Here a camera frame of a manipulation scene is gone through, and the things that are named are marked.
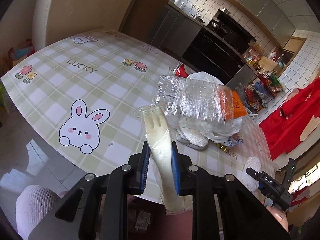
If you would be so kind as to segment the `person's right hand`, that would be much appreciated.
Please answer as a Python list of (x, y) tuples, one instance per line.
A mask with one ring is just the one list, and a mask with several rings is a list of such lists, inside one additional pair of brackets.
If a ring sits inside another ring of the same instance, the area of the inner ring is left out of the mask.
[(267, 206), (266, 208), (272, 214), (272, 216), (281, 224), (281, 226), (288, 232), (289, 225), (286, 214), (274, 206)]

